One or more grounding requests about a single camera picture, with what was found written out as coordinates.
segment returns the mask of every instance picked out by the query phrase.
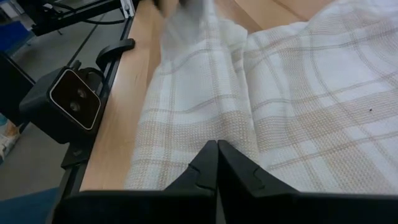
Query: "white plaid towel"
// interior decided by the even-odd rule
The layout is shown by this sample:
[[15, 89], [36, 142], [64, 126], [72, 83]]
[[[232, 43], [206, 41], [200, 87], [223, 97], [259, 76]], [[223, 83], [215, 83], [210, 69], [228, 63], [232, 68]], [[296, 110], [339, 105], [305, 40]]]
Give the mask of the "white plaid towel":
[[398, 194], [397, 2], [251, 35], [200, 2], [167, 23], [127, 189], [166, 188], [225, 139], [300, 191]]

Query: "towel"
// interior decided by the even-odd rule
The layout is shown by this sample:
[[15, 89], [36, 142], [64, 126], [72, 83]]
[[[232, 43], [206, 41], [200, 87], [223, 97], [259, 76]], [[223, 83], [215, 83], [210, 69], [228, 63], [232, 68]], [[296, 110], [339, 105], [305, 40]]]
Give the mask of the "towel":
[[397, 31], [394, 0], [250, 35], [192, 0], [166, 23], [125, 188], [164, 189], [224, 139], [302, 192], [398, 194]]

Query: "wooden surface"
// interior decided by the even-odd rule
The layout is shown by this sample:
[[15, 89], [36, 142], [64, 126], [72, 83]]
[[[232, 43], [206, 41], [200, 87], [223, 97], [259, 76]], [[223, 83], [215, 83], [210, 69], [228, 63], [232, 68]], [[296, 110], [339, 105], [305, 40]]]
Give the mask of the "wooden surface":
[[[215, 0], [215, 3], [222, 16], [252, 33], [306, 21], [331, 1]], [[164, 4], [167, 17], [177, 0], [164, 0]], [[163, 23], [151, 0], [139, 3], [129, 33], [136, 47], [121, 58], [80, 190], [123, 188], [146, 90], [160, 61], [159, 36]]]

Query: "black clamp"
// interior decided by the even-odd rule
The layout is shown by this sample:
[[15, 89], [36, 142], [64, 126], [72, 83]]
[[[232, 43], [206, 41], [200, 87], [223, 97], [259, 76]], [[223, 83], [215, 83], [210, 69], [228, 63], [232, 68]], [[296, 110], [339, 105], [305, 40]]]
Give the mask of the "black clamp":
[[106, 65], [110, 61], [119, 57], [123, 52], [133, 49], [135, 46], [136, 42], [132, 38], [120, 40], [117, 44], [112, 44], [102, 49], [99, 52], [95, 63], [102, 71], [105, 71]]
[[217, 161], [217, 142], [209, 141], [165, 190], [82, 192], [60, 202], [53, 223], [209, 223], [216, 215]]

